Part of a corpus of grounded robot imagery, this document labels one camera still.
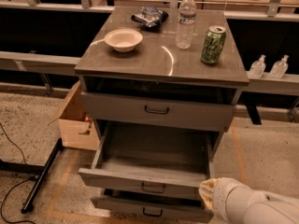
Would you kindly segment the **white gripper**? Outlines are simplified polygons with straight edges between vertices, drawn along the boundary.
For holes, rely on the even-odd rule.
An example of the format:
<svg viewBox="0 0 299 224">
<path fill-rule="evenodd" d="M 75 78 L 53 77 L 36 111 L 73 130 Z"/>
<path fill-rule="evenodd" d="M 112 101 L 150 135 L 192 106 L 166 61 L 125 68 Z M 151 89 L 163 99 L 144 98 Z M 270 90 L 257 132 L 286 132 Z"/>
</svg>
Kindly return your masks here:
<svg viewBox="0 0 299 224">
<path fill-rule="evenodd" d="M 229 224 L 249 224 L 249 187 L 232 178 L 211 178 L 200 183 L 199 194 L 219 219 Z"/>
</svg>

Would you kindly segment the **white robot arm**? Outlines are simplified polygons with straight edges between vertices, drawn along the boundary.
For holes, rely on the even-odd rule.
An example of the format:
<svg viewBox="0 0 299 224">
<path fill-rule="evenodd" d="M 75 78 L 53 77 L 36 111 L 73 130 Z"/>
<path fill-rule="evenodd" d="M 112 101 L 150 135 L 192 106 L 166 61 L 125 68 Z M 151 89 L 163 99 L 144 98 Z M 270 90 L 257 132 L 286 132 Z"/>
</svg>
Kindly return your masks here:
<svg viewBox="0 0 299 224">
<path fill-rule="evenodd" d="M 199 194 L 208 210 L 228 224 L 299 224 L 299 200 L 251 189 L 232 178 L 200 183 Z"/>
</svg>

